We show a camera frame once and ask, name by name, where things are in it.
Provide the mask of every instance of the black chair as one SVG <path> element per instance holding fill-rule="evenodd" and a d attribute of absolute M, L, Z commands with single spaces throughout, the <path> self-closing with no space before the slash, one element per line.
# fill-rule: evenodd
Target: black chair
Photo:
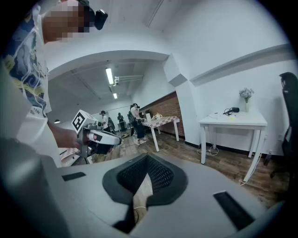
<path fill-rule="evenodd" d="M 274 177 L 277 172 L 290 173 L 290 187 L 295 184 L 295 177 L 297 174 L 297 156 L 298 156 L 298 79 L 290 72 L 282 73 L 280 75 L 283 86 L 284 101 L 287 107 L 289 116 L 289 128 L 285 133 L 282 149 L 286 166 L 273 171 L 270 175 Z"/>

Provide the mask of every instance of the white desk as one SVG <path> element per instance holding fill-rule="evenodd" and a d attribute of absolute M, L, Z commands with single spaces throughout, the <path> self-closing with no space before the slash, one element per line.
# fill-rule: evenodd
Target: white desk
<path fill-rule="evenodd" d="M 178 129 L 177 129 L 177 122 L 180 122 L 180 119 L 176 116 L 171 116 L 171 117 L 162 117 L 162 118 L 158 118 L 152 121 L 146 121 L 146 122 L 142 122 L 143 126 L 148 126 L 151 128 L 151 132 L 152 132 L 152 137 L 153 137 L 153 141 L 155 144 L 155 148 L 156 151 L 159 152 L 159 148 L 158 148 L 158 144 L 157 144 L 157 140 L 156 140 L 156 136 L 155 136 L 155 132 L 154 132 L 154 128 L 158 129 L 158 134 L 160 134 L 160 130 L 159 127 L 167 124 L 169 122 L 173 122 L 174 123 L 174 129 L 175 129 L 175 134 L 176 134 L 176 140 L 179 141 L 179 135 L 178 135 Z"/>
<path fill-rule="evenodd" d="M 201 127 L 201 143 L 202 143 L 202 157 L 201 163 L 204 164 L 206 161 L 206 131 L 205 127 L 225 127 L 225 128 L 236 128 L 236 129 L 247 129 L 254 130 L 254 135 L 251 144 L 251 150 L 248 155 L 251 158 L 252 152 L 254 151 L 255 145 L 257 144 L 257 149 L 253 161 L 251 163 L 250 169 L 248 170 L 243 181 L 247 181 L 257 164 L 257 160 L 260 156 L 261 149 L 265 140 L 265 128 L 267 126 L 267 121 L 264 119 L 261 113 L 258 111 L 254 112 L 238 112 L 233 113 L 231 116 L 226 116 L 221 113 L 210 114 L 204 119 L 199 121 Z M 213 146 L 216 147 L 216 141 L 212 141 Z"/>

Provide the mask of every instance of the black mesh pad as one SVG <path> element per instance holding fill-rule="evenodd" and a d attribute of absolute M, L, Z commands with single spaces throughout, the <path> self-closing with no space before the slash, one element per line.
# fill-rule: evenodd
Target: black mesh pad
<path fill-rule="evenodd" d="M 153 189 L 153 195 L 147 198 L 147 207 L 174 202 L 187 186 L 187 177 L 181 168 L 152 153 L 139 155 L 107 171 L 102 185 L 113 201 L 129 205 L 147 173 Z"/>

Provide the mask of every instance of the black slot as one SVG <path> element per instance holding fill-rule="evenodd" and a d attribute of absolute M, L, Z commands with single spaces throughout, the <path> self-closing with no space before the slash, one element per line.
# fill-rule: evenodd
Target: black slot
<path fill-rule="evenodd" d="M 78 178 L 84 177 L 84 176 L 86 176 L 86 175 L 83 172 L 77 172 L 77 173 L 62 175 L 62 178 L 64 181 L 69 181 L 69 180 L 78 179 Z"/>
<path fill-rule="evenodd" d="M 219 192 L 213 196 L 238 230 L 245 228 L 254 221 L 227 192 Z"/>

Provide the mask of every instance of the brick wall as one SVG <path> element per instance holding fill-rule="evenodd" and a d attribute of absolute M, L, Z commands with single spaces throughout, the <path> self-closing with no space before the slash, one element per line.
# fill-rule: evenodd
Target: brick wall
<path fill-rule="evenodd" d="M 150 109 L 153 115 L 157 113 L 162 116 L 177 116 L 180 119 L 180 122 L 177 123 L 178 134 L 179 136 L 184 137 L 184 129 L 182 116 L 180 111 L 180 106 L 178 102 L 177 93 L 173 92 L 149 105 L 140 108 L 140 112 L 145 113 L 146 110 Z M 161 131 L 175 134 L 174 124 L 167 123 L 159 127 Z"/>

